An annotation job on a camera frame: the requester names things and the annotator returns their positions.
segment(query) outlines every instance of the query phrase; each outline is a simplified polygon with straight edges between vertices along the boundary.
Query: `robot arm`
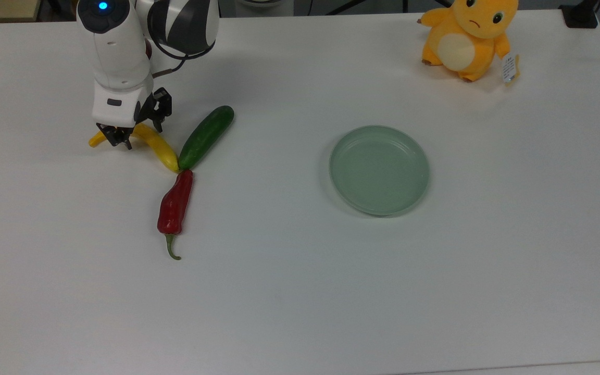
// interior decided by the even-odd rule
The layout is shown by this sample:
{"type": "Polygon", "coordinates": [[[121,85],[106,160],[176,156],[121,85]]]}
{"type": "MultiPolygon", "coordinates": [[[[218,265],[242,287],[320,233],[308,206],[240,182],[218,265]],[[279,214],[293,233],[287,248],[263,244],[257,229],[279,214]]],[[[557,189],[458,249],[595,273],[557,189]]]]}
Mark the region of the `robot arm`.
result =
{"type": "Polygon", "coordinates": [[[94,71],[92,117],[110,144],[131,149],[136,123],[151,119],[161,131],[172,112],[164,88],[152,92],[152,48],[145,38],[176,59],[200,57],[214,46],[219,9],[217,0],[80,0],[77,18],[94,71]]]}

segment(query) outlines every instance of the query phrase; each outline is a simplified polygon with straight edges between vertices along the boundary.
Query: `plate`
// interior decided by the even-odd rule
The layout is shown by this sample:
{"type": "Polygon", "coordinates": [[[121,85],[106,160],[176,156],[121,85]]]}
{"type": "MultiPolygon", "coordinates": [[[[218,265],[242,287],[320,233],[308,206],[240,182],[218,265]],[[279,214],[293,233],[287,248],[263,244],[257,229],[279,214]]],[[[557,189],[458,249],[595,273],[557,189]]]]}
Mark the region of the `plate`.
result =
{"type": "Polygon", "coordinates": [[[340,196],[374,216],[409,209],[429,183],[429,164],[420,145],[386,126],[365,126],[345,135],[330,156],[329,169],[340,196]]]}

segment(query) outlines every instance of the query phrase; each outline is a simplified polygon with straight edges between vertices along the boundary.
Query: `cucumber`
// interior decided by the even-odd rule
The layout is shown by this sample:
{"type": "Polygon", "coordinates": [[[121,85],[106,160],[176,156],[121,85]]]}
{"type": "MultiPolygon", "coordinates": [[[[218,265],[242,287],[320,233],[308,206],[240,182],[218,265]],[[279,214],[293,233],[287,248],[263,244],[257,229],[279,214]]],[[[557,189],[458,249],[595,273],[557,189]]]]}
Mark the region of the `cucumber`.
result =
{"type": "Polygon", "coordinates": [[[207,115],[184,143],[177,160],[179,169],[195,167],[231,125],[234,117],[235,112],[228,105],[222,105],[207,115]]]}

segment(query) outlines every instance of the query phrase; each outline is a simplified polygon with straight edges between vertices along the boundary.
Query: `yellow banana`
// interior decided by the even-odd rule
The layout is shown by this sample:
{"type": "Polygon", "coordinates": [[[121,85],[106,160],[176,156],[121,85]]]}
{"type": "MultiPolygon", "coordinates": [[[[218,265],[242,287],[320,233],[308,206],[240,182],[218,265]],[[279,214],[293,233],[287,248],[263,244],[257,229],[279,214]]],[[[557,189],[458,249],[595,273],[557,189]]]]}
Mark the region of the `yellow banana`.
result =
{"type": "MultiPolygon", "coordinates": [[[[177,154],[173,151],[171,146],[165,142],[164,138],[162,138],[159,133],[152,130],[152,128],[149,126],[139,123],[135,126],[135,128],[133,128],[133,133],[131,133],[131,135],[145,141],[145,143],[152,147],[154,154],[157,155],[161,163],[163,163],[166,168],[170,169],[174,173],[179,172],[179,166],[177,166],[177,154]]],[[[105,135],[103,135],[101,132],[98,132],[90,139],[90,147],[96,147],[104,140],[105,135]]]]}

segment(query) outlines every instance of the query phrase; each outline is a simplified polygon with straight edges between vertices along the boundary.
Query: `green stem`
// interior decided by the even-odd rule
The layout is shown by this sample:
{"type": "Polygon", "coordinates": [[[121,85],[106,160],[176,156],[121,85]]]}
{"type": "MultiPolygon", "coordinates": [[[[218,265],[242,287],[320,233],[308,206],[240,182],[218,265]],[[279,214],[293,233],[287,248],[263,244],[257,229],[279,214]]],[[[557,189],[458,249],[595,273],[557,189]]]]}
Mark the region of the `green stem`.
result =
{"type": "Polygon", "coordinates": [[[170,254],[171,258],[173,258],[175,260],[182,259],[182,257],[176,256],[175,254],[173,254],[173,240],[174,240],[174,234],[166,235],[166,244],[168,245],[168,254],[170,254]]]}

